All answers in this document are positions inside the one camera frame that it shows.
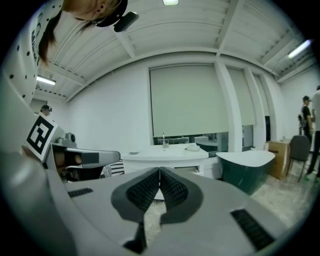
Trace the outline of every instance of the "white ceiling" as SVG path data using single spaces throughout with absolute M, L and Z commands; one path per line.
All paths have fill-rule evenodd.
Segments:
M 128 0 L 126 12 L 139 19 L 126 32 L 95 27 L 79 32 L 81 22 L 62 13 L 49 67 L 39 75 L 56 85 L 38 90 L 71 99 L 94 80 L 127 63 L 161 53 L 211 52 L 237 57 L 285 77 L 313 58 L 306 50 L 294 60 L 287 54 L 304 38 L 293 22 L 267 0 Z

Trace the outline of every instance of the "black cap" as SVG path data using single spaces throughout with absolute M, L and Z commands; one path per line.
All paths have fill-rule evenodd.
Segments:
M 52 112 L 52 108 L 50 106 L 48 106 L 48 105 L 43 105 L 41 107 L 41 110 L 49 110 L 50 112 Z
M 307 96 L 307 95 L 304 96 L 302 99 L 303 99 L 303 101 L 311 101 L 311 99 L 310 99 L 309 96 Z
M 106 17 L 106 19 L 101 22 L 100 24 L 97 24 L 97 27 L 108 27 L 114 23 L 116 23 L 118 20 L 122 18 L 122 15 L 124 15 L 126 9 L 128 6 L 128 0 L 121 0 L 120 5 L 116 8 L 115 12 Z

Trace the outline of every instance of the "cardboard box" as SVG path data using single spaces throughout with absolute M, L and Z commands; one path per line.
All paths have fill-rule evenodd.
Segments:
M 290 141 L 268 141 L 264 145 L 264 150 L 275 154 L 275 161 L 269 174 L 281 180 L 290 167 Z

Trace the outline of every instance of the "white shirt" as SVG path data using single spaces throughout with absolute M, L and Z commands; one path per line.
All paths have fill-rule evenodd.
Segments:
M 29 108 L 37 85 L 39 43 L 64 0 L 43 4 L 24 25 L 0 67 L 0 151 L 18 152 L 35 121 Z
M 312 96 L 312 110 L 315 110 L 315 130 L 320 131 L 320 90 Z

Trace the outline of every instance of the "window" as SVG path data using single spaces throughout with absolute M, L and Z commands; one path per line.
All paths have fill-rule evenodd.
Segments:
M 229 131 L 225 98 L 213 65 L 153 69 L 150 91 L 154 137 Z
M 154 145 L 162 145 L 162 137 L 153 138 Z M 188 136 L 172 136 L 166 137 L 165 143 L 172 144 L 187 144 L 196 143 L 201 149 L 209 153 L 209 157 L 215 157 L 216 152 L 228 152 L 229 133 L 207 133 Z

